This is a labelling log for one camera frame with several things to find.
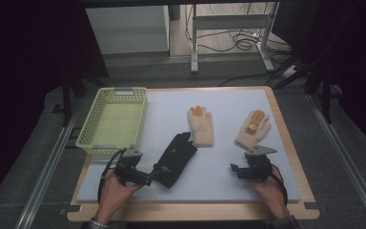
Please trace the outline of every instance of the person's left hand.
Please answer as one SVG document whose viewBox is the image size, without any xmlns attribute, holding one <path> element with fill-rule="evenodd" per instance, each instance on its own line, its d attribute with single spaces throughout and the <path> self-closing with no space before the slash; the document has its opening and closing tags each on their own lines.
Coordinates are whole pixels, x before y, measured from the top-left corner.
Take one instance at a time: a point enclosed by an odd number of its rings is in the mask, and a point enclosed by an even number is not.
<svg viewBox="0 0 366 229">
<path fill-rule="evenodd" d="M 114 169 L 110 169 L 106 175 L 105 184 L 102 189 L 102 196 L 97 209 L 95 221 L 101 224 L 109 224 L 112 214 L 120 209 L 134 194 L 140 190 L 143 185 L 134 184 L 132 186 L 124 186 L 114 173 Z"/>
</svg>

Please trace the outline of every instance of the black glove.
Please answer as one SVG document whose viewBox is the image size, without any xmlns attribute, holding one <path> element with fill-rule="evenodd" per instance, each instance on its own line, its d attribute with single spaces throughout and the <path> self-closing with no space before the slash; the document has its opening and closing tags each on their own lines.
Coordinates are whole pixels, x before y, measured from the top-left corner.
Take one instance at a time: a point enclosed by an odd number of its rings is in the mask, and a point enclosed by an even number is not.
<svg viewBox="0 0 366 229">
<path fill-rule="evenodd" d="M 167 188 L 171 188 L 176 183 L 187 162 L 197 151 L 189 138 L 190 132 L 174 137 L 159 161 L 153 165 L 151 175 L 154 180 Z"/>
</svg>

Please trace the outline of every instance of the plastic basket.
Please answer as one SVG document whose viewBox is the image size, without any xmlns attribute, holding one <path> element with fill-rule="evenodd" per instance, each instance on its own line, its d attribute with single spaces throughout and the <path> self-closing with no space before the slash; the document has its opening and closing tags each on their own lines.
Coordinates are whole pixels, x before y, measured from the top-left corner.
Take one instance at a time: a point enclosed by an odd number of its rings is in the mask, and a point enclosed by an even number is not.
<svg viewBox="0 0 366 229">
<path fill-rule="evenodd" d="M 145 114 L 146 88 L 102 88 L 76 140 L 91 155 L 113 155 L 132 144 L 139 149 Z"/>
</svg>

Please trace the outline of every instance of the gray floor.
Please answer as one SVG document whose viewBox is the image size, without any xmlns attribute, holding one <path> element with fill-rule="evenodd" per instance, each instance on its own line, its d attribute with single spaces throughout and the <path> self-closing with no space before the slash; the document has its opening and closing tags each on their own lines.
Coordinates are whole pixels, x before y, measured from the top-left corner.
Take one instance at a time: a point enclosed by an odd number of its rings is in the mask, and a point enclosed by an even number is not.
<svg viewBox="0 0 366 229">
<path fill-rule="evenodd" d="M 268 79 L 264 66 L 257 55 L 202 56 L 199 73 L 190 73 L 189 58 L 167 58 L 160 56 L 129 56 L 124 63 L 117 61 L 120 56 L 106 56 L 110 79 L 103 82 L 115 87 L 143 86 L 147 88 L 181 87 L 218 87 L 227 79 L 249 75 L 237 80 L 227 81 L 222 86 L 258 86 Z M 314 220 L 301 220 L 302 228 L 366 228 L 366 196 L 358 185 L 366 188 L 366 137 L 358 127 L 344 114 L 336 99 L 331 101 L 331 116 L 336 134 L 343 143 L 361 175 L 363 184 L 356 184 L 350 168 L 342 161 L 338 147 L 334 147 L 319 121 L 313 101 L 303 93 L 304 78 L 300 78 L 283 89 L 274 90 L 275 98 L 286 121 L 296 151 L 304 168 L 320 209 L 320 217 Z M 73 128 L 80 128 L 92 104 L 98 87 L 84 81 L 88 89 L 85 97 L 72 97 L 72 109 L 79 108 Z M 46 97 L 45 110 L 35 127 L 21 155 L 11 168 L 0 186 L 0 228 L 13 228 L 18 225 L 22 211 L 28 206 L 33 188 L 39 181 L 46 162 L 51 160 L 52 150 L 59 144 L 63 135 L 63 114 L 52 111 L 62 104 L 60 89 Z M 66 218 L 66 209 L 71 201 L 79 177 L 85 153 L 74 148 L 77 131 L 65 142 L 54 167 L 52 178 L 48 180 L 47 190 L 41 193 L 41 202 L 31 211 L 26 220 L 26 228 L 80 228 L 80 222 L 70 222 Z M 252 228 L 249 221 L 206 223 L 127 223 L 127 228 Z"/>
</svg>

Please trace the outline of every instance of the white desk leg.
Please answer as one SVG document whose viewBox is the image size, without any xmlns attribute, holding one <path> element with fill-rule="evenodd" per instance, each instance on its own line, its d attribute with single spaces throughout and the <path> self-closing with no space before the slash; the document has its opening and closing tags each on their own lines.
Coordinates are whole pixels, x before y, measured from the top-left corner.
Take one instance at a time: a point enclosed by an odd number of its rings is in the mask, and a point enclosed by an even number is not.
<svg viewBox="0 0 366 229">
<path fill-rule="evenodd" d="M 198 73 L 197 6 L 193 5 L 192 73 Z"/>
<path fill-rule="evenodd" d="M 264 65 L 266 66 L 267 72 L 272 72 L 275 68 L 273 67 L 272 61 L 269 55 L 266 53 L 266 43 L 269 38 L 270 30 L 272 29 L 273 22 L 275 20 L 275 11 L 277 10 L 277 2 L 274 2 L 267 19 L 266 28 L 264 29 L 263 37 L 261 42 L 257 42 L 256 46 L 260 52 L 261 58 L 263 59 Z"/>
</svg>

